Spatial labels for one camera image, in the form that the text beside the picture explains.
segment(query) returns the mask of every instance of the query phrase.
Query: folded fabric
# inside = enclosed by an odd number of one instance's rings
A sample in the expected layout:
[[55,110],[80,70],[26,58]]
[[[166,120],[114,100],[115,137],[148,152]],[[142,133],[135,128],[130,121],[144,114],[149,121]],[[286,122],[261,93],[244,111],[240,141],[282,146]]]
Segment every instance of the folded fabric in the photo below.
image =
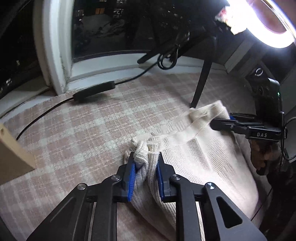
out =
[[[189,181],[204,185],[214,182],[248,217],[254,213],[258,191],[234,135],[214,131],[213,118],[229,115],[220,101],[190,109],[172,122],[131,140],[125,153],[134,151],[136,181],[132,198],[135,209],[169,240],[175,239],[175,203],[162,203],[156,179],[159,152],[164,162]],[[205,240],[197,203],[202,240]]]

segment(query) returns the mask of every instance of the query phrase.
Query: checkered fabric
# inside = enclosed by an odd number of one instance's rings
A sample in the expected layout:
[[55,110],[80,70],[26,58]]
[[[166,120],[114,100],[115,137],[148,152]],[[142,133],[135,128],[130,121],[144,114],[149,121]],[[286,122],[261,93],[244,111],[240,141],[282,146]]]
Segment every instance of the checkered fabric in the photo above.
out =
[[[93,185],[115,174],[132,137],[152,131],[189,109],[200,74],[141,77],[85,103],[63,104],[33,124],[19,143],[36,157],[36,169],[0,186],[0,216],[25,240],[79,183]],[[60,95],[5,123],[13,136]],[[252,113],[243,82],[223,71],[209,75],[198,107],[221,100],[230,112]],[[118,204],[118,240],[165,240],[129,204]]]

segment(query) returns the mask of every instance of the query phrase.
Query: tripod leg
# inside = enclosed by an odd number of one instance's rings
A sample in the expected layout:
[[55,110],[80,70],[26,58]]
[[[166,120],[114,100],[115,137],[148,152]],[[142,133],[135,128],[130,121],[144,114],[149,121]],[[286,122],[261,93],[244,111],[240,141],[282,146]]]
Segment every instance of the tripod leg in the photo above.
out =
[[210,54],[209,58],[204,61],[204,64],[202,66],[202,71],[200,73],[200,79],[198,80],[197,87],[196,87],[192,102],[190,104],[190,108],[196,108],[198,101],[200,100],[200,96],[205,87],[205,83],[207,81],[207,77],[209,75],[214,56],[216,54],[217,41],[215,37],[212,37],[211,39],[213,40],[213,52]]

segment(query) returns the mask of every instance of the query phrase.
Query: cream knit garment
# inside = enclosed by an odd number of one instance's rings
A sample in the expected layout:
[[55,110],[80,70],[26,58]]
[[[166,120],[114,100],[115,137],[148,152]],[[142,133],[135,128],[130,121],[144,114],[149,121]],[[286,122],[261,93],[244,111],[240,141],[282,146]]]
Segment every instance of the cream knit garment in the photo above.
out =
[[[134,137],[125,153],[134,151],[136,181],[132,198],[135,209],[169,240],[175,240],[175,203],[162,203],[156,179],[159,152],[164,162],[189,181],[204,185],[214,182],[248,217],[254,213],[258,191],[234,135],[214,131],[213,118],[229,115],[220,101],[190,109],[151,133]],[[205,240],[197,203],[202,240]]]

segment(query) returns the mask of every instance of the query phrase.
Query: human hand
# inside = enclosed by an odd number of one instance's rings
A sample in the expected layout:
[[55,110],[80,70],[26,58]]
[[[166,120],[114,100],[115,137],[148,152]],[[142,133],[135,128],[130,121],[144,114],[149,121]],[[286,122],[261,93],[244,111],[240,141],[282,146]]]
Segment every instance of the human hand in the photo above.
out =
[[266,146],[265,141],[249,140],[251,148],[251,162],[253,166],[260,170],[265,167],[266,161],[275,161],[281,155],[279,142],[271,143]]

